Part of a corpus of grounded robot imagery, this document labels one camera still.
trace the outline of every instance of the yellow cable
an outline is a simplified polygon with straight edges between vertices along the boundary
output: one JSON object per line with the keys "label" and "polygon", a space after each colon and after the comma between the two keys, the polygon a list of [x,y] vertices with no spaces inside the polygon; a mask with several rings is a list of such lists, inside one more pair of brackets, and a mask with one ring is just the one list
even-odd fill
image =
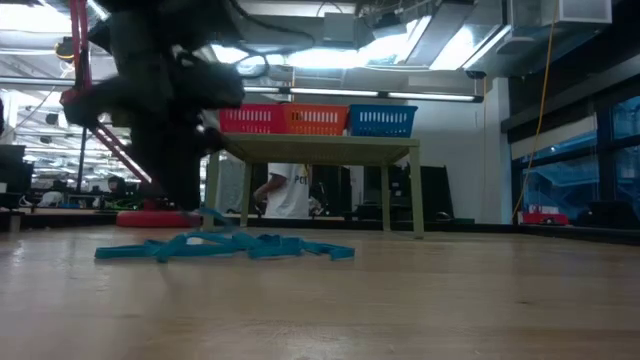
{"label": "yellow cable", "polygon": [[522,182],[522,189],[520,191],[520,197],[516,206],[513,208],[513,214],[511,214],[511,221],[513,221],[518,214],[518,208],[522,204],[524,192],[529,181],[529,174],[531,173],[531,165],[533,164],[533,157],[538,149],[538,138],[540,136],[540,129],[542,128],[542,118],[544,117],[545,101],[547,99],[547,85],[549,84],[549,70],[551,68],[551,55],[553,53],[553,31],[556,28],[556,21],[558,20],[558,10],[560,8],[560,0],[556,0],[556,7],[553,11],[553,21],[551,22],[551,33],[549,34],[549,47],[547,48],[547,64],[544,70],[544,83],[542,84],[542,100],[540,102],[540,117],[538,118],[538,128],[536,129],[536,137],[533,140],[533,150],[529,155],[529,165],[527,166],[527,173],[524,176]]}

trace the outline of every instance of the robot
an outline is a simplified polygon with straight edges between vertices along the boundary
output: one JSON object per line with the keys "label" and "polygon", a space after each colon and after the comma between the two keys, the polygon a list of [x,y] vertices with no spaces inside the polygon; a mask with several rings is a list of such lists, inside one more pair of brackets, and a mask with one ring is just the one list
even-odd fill
{"label": "robot", "polygon": [[103,113],[110,113],[114,122],[126,122],[131,127],[127,155],[176,205],[196,209],[200,159],[228,143],[215,128],[203,127],[201,113],[239,107],[245,94],[234,65],[208,63],[194,52],[214,41],[224,45],[241,40],[229,8],[238,4],[235,0],[98,3],[111,16],[91,29],[88,40],[113,55],[118,75],[83,87],[90,74],[88,46],[82,48],[76,62],[76,68],[81,67],[78,86],[62,99],[66,118],[92,131],[101,126],[98,119]]}

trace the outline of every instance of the orange basket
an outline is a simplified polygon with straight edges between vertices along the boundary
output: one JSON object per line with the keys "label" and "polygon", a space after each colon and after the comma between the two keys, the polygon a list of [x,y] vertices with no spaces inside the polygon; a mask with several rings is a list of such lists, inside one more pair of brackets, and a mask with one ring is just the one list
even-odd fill
{"label": "orange basket", "polygon": [[342,135],[347,124],[347,106],[284,104],[289,134]]}

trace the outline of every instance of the plastic basket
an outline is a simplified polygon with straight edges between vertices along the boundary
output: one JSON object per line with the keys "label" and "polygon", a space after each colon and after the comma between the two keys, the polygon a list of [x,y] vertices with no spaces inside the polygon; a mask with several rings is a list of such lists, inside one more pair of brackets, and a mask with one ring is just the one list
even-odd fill
{"label": "plastic basket", "polygon": [[417,106],[351,105],[352,136],[411,137]]}
{"label": "plastic basket", "polygon": [[247,104],[239,109],[220,110],[224,133],[286,134],[282,105]]}
{"label": "plastic basket", "polygon": [[284,104],[289,134],[342,135],[349,108],[333,105]]}

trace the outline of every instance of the person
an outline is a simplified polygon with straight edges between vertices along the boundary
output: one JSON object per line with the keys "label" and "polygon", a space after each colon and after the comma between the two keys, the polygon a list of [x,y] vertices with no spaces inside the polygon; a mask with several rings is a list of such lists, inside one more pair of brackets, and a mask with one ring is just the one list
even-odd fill
{"label": "person", "polygon": [[267,200],[265,218],[309,218],[309,167],[270,163],[269,180],[255,191],[256,202]]}
{"label": "person", "polygon": [[53,185],[46,193],[42,194],[42,199],[38,207],[58,207],[64,202],[64,191],[67,190],[67,183],[54,180]]}
{"label": "person", "polygon": [[127,196],[127,184],[123,178],[114,175],[107,180],[107,185],[112,199],[122,199]]}

